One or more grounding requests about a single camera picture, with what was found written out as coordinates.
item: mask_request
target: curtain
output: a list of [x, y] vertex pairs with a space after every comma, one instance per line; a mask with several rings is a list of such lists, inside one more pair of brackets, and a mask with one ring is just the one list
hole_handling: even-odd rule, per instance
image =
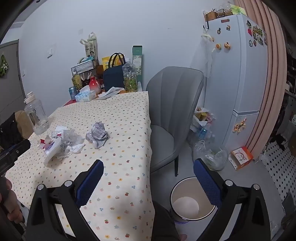
[[234, 0], [267, 34], [268, 67], [264, 96], [246, 147], [257, 158], [277, 121], [287, 78], [287, 56], [283, 30], [277, 15], [261, 0]]

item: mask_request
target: red vase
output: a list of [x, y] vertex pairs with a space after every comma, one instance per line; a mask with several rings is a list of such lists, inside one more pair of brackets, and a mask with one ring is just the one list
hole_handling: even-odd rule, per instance
[[101, 86], [96, 81], [94, 76], [91, 77], [91, 80], [89, 82], [89, 88], [90, 88], [91, 91], [95, 91], [96, 94], [100, 94], [100, 92], [101, 92]]

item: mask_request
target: hand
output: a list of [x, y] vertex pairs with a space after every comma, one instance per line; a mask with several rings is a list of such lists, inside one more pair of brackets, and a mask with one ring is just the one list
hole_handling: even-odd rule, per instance
[[6, 187], [9, 191], [8, 198], [3, 203], [4, 206], [9, 211], [9, 214], [7, 215], [8, 219], [10, 221], [14, 221], [15, 223], [20, 223], [22, 221], [22, 212], [20, 211], [20, 206], [17, 203], [17, 196], [15, 195], [14, 191], [11, 190], [12, 184], [11, 182], [6, 178]]

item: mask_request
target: white refrigerator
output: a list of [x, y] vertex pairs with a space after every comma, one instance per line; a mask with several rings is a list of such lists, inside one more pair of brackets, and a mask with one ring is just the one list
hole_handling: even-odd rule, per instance
[[[210, 49], [215, 50], [210, 53], [212, 67], [204, 107], [216, 118], [211, 126], [215, 142], [228, 151], [246, 145], [264, 94], [268, 42], [263, 30], [262, 36], [253, 30], [260, 32], [258, 25], [243, 14], [209, 21], [207, 33], [214, 38]], [[234, 131], [245, 118], [245, 126], [239, 133]]]

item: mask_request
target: green door decoration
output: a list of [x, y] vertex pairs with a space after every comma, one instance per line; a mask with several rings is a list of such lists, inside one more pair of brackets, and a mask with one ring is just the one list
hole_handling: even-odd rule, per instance
[[1, 56], [1, 61], [0, 61], [0, 77], [3, 77], [8, 70], [8, 64], [6, 62], [6, 59], [4, 55], [2, 54]]

